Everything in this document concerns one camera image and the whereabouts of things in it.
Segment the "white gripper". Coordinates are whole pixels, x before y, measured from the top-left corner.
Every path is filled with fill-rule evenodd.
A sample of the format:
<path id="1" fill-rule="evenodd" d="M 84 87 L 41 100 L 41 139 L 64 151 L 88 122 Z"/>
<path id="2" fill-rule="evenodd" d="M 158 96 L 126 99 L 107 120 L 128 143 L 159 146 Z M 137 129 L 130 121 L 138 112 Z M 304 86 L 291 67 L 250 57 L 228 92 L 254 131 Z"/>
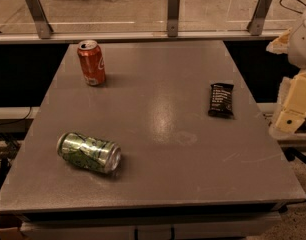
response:
<path id="1" fill-rule="evenodd" d="M 306 69 L 306 9 L 294 26 L 271 41 L 266 51 L 287 54 L 291 64 Z M 306 119 L 306 70 L 293 78 L 284 77 L 279 87 L 276 109 L 269 133 L 273 138 L 289 138 Z"/>

